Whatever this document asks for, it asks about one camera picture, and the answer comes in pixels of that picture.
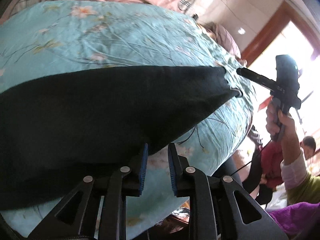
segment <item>white cuff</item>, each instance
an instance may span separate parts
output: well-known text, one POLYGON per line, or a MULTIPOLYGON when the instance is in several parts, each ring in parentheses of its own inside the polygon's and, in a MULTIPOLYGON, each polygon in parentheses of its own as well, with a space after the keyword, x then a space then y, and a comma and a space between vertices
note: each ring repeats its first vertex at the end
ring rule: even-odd
POLYGON ((284 165, 282 161, 280 167, 285 188, 291 189, 299 186, 308 175, 303 149, 300 149, 300 155, 293 163, 284 165))

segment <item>tiled wall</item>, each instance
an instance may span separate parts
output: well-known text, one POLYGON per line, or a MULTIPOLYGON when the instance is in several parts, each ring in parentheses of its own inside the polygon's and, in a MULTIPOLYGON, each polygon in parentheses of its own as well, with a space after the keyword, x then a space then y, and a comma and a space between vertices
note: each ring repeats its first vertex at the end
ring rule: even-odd
MULTIPOLYGON (((309 16, 310 13, 302 0, 293 1, 309 16)), ((230 32, 243 51, 282 2, 283 0, 213 0, 205 13, 200 13, 199 23, 220 23, 230 32), (244 35, 238 33, 240 28, 245 30, 244 35)))

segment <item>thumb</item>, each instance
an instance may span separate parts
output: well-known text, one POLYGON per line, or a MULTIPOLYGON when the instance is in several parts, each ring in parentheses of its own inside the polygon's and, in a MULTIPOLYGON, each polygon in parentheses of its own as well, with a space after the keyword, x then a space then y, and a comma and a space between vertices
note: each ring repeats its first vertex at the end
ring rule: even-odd
POLYGON ((291 125, 293 121, 292 117, 284 115, 281 110, 278 111, 278 118, 279 121, 285 126, 291 125))

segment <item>wooden window frame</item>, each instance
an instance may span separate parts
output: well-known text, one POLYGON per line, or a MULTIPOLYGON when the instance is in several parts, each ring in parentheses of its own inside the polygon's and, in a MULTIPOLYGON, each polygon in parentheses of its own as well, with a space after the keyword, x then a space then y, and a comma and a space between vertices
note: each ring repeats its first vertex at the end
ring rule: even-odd
POLYGON ((313 57, 316 58, 320 54, 320 39, 318 38, 318 35, 316 35, 303 17, 284 1, 268 23, 241 53, 241 58, 247 60, 247 67, 261 55, 290 21, 296 25, 313 47, 313 57))

